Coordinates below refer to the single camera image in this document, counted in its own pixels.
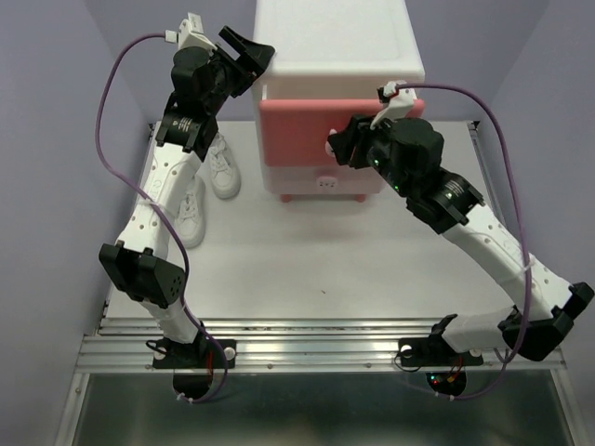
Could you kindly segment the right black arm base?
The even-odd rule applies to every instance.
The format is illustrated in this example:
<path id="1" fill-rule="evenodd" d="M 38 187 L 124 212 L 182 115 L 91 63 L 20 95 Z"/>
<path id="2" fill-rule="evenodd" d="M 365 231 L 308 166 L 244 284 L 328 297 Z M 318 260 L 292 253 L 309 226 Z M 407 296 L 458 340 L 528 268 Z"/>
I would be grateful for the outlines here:
<path id="1" fill-rule="evenodd" d="M 399 340 L 399 358 L 404 367 L 481 366 L 483 356 L 469 352 L 457 353 L 441 338 L 406 337 Z"/>

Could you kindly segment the light pink drawer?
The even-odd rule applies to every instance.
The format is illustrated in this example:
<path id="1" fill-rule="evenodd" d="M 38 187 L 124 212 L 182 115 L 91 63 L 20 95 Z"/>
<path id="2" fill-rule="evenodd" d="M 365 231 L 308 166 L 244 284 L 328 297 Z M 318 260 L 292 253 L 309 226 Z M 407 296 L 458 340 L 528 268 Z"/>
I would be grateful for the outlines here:
<path id="1" fill-rule="evenodd" d="M 372 169 L 352 169 L 347 166 L 265 166 L 262 171 L 265 189 L 276 195 L 321 194 L 316 187 L 319 176 L 338 179 L 338 195 L 378 194 L 384 180 Z"/>

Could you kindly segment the dark pink drawer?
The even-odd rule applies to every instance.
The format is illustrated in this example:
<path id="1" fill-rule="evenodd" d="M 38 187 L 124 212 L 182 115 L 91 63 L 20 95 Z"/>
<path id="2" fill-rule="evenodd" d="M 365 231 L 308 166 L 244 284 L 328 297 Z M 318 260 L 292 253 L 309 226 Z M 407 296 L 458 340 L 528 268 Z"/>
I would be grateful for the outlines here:
<path id="1" fill-rule="evenodd" d="M 263 99 L 258 104 L 260 145 L 269 167 L 318 167 L 336 162 L 325 150 L 332 129 L 352 115 L 376 115 L 376 99 Z"/>

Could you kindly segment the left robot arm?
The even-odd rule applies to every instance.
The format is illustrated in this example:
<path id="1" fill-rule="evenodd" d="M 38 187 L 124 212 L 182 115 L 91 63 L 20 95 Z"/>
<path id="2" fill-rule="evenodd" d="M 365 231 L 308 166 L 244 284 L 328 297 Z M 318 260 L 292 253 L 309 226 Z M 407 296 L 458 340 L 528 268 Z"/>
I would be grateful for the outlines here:
<path id="1" fill-rule="evenodd" d="M 219 33 L 236 51 L 231 56 L 210 41 L 183 45 L 173 57 L 173 91 L 155 134 L 151 169 L 142 186 L 110 167 L 138 195 L 125 228 L 99 251 L 113 286 L 141 304 L 173 341 L 175 355 L 195 366 L 206 357 L 202 328 L 186 309 L 189 266 L 168 261 L 173 222 L 184 192 L 218 133 L 217 115 L 228 98 L 243 95 L 268 69 L 273 46 L 253 42 L 225 26 Z"/>

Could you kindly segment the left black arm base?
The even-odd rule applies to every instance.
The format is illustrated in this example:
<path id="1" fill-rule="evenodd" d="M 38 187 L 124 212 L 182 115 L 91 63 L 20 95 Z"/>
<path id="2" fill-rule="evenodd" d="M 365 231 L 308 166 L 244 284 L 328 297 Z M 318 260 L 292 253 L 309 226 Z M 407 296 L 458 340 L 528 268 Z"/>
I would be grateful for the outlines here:
<path id="1" fill-rule="evenodd" d="M 191 344 L 180 344 L 166 338 L 148 340 L 152 351 L 152 367 L 157 370 L 223 369 L 224 360 L 213 342 L 199 337 Z"/>

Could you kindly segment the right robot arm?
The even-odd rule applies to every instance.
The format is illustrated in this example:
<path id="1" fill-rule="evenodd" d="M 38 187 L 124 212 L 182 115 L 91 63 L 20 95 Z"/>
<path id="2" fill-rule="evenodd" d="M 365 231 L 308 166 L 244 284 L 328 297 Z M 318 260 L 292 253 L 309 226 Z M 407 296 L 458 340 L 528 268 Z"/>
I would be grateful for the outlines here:
<path id="1" fill-rule="evenodd" d="M 529 361 L 544 360 L 574 326 L 594 292 L 570 283 L 534 256 L 496 218 L 482 194 L 441 166 L 444 139 L 420 118 L 355 115 L 326 145 L 340 165 L 370 167 L 405 199 L 406 208 L 474 260 L 506 293 L 509 306 L 478 315 L 450 314 L 426 337 L 406 338 L 406 367 L 449 365 L 473 350 L 508 349 Z"/>

